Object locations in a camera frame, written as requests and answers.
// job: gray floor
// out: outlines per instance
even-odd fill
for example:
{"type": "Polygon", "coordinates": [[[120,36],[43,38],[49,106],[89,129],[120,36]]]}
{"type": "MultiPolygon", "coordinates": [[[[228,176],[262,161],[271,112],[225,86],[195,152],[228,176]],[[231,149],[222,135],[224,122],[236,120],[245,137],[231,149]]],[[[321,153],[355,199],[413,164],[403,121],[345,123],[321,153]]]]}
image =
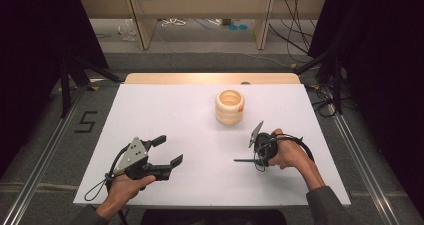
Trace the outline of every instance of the gray floor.
{"type": "MultiPolygon", "coordinates": [[[[122,41],[117,29],[118,26],[123,26],[125,21],[93,20],[92,24],[96,33],[111,35],[105,38],[100,38],[102,35],[99,35],[99,41],[110,65],[110,71],[121,78],[125,78],[131,72],[290,72],[292,64],[300,66],[301,63],[288,56],[288,51],[297,60],[310,60],[299,49],[290,47],[287,50],[286,43],[271,30],[267,36],[265,49],[257,50],[250,20],[236,21],[238,24],[248,25],[248,29],[235,31],[217,25],[207,30],[192,19],[185,22],[185,26],[168,25],[168,27],[162,27],[159,22],[152,43],[145,51],[139,49],[137,42],[122,41]]],[[[288,35],[289,30],[280,21],[273,21],[271,24],[284,36],[288,35]]],[[[302,28],[305,32],[313,33],[310,21],[302,21],[302,28]]],[[[291,36],[291,40],[306,48],[297,34],[291,36]]],[[[316,71],[317,69],[311,69],[302,74],[301,81],[304,84],[315,83],[316,71]]],[[[92,79],[102,79],[91,71],[87,73],[92,79]]],[[[20,224],[66,224],[81,210],[81,207],[73,205],[73,197],[96,146],[119,84],[100,80],[93,82],[91,86],[98,89],[82,91],[73,117],[20,224]],[[87,124],[80,124],[83,114],[87,111],[96,112],[87,115],[90,121],[95,122],[93,129],[89,133],[76,133],[77,130],[89,128],[87,124]]],[[[72,94],[75,97],[77,91],[72,91],[72,94]]],[[[315,90],[308,91],[308,94],[311,103],[322,99],[315,90]]],[[[361,112],[355,109],[352,101],[344,102],[343,106],[343,117],[379,186],[388,198],[398,224],[424,224],[384,156],[377,151],[361,112]]],[[[323,112],[329,112],[328,108],[324,108],[323,112]]],[[[8,209],[17,198],[22,185],[31,175],[46,144],[49,143],[60,121],[60,114],[61,94],[57,85],[52,91],[51,102],[46,106],[31,138],[1,179],[2,220],[8,214],[8,209]]],[[[387,224],[355,166],[335,118],[325,118],[317,113],[317,119],[346,190],[351,196],[352,205],[347,210],[367,224],[387,224]]],[[[308,208],[290,207],[282,210],[288,224],[313,224],[308,208]]],[[[127,216],[129,224],[139,224],[142,213],[139,208],[130,208],[127,216]]],[[[111,224],[120,224],[120,221],[115,217],[111,224]]]]}

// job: black sleeve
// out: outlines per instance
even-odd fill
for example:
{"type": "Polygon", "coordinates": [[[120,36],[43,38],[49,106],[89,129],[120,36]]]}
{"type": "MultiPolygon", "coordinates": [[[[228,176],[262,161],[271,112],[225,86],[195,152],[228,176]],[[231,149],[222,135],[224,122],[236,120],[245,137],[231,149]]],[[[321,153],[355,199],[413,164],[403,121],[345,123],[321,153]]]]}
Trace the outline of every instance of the black sleeve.
{"type": "Polygon", "coordinates": [[[355,216],[346,212],[336,194],[328,186],[308,192],[306,199],[308,200],[315,224],[363,224],[355,216]]]}
{"type": "Polygon", "coordinates": [[[69,225],[105,225],[109,221],[99,216],[93,206],[85,206],[85,208],[76,216],[69,225]]]}

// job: person's left hand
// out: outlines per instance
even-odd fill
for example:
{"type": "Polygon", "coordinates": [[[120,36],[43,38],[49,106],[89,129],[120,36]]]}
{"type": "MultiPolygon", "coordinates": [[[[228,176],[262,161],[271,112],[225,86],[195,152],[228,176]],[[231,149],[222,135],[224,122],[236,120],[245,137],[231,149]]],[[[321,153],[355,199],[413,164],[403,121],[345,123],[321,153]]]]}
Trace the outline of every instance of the person's left hand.
{"type": "Polygon", "coordinates": [[[141,188],[146,187],[156,180],[150,175],[139,180],[132,180],[123,174],[115,178],[106,200],[97,208],[96,212],[110,220],[127,202],[134,198],[141,188]]]}

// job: tripod stand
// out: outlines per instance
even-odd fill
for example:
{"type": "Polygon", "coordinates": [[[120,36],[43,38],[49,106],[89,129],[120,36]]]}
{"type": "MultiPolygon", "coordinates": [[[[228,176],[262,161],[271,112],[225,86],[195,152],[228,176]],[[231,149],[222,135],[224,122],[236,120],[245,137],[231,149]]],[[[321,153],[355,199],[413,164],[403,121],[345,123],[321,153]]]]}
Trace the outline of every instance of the tripod stand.
{"type": "Polygon", "coordinates": [[[336,112],[342,114],[341,109],[341,68],[349,60],[349,46],[355,41],[362,26],[366,8],[371,0],[355,0],[344,19],[328,49],[306,63],[295,73],[300,75],[307,70],[321,64],[316,79],[319,83],[328,82],[333,77],[333,104],[336,112]]]}

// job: white table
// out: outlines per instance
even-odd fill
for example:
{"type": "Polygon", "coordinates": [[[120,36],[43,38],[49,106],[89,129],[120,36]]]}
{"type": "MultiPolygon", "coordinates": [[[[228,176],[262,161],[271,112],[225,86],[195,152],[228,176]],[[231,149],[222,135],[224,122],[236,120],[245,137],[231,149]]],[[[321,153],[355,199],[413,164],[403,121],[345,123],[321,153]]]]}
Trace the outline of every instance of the white table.
{"type": "Polygon", "coordinates": [[[203,209],[307,205],[308,190],[295,169],[270,167],[260,172],[252,163],[233,161],[253,158],[248,142],[261,120],[263,132],[281,127],[303,137],[326,184],[343,205],[350,205],[301,84],[121,85],[74,203],[100,204],[105,199],[105,188],[91,202],[84,195],[104,178],[115,156],[135,136],[149,140],[166,135],[166,143],[150,149],[149,162],[169,164],[184,154],[182,164],[169,181],[149,185],[128,205],[203,209]],[[214,115],[215,96],[226,89],[238,90],[246,99],[243,119],[232,126],[219,123],[214,115]]]}

